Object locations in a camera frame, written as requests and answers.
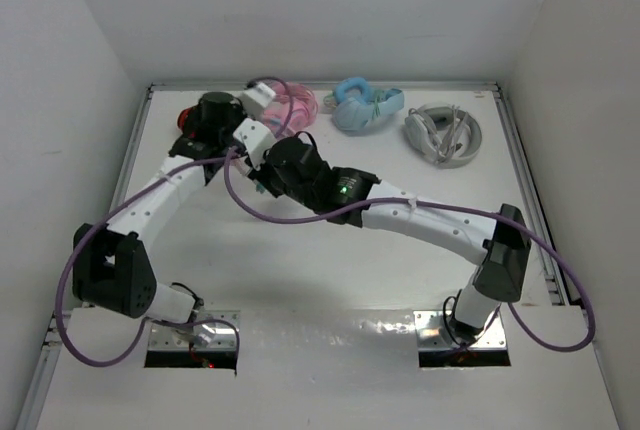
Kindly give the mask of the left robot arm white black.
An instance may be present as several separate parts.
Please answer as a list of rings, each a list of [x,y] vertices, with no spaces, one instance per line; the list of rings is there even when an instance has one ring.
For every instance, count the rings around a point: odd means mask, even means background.
[[[180,206],[222,167],[233,132],[245,117],[240,101],[226,92],[207,92],[181,112],[181,135],[142,196],[97,230],[84,224],[76,231],[76,298],[131,318],[178,325],[190,320],[197,298],[159,283],[149,253]]]

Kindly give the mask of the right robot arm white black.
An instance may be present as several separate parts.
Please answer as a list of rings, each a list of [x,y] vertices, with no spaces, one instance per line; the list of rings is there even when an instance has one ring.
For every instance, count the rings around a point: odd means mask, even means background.
[[[456,295],[443,325],[469,345],[503,303],[520,300],[531,249],[521,211],[501,206],[496,218],[458,215],[349,167],[332,167],[313,143],[287,137],[248,151],[251,180],[272,196],[286,196],[326,221],[389,231],[449,250],[475,270]]]

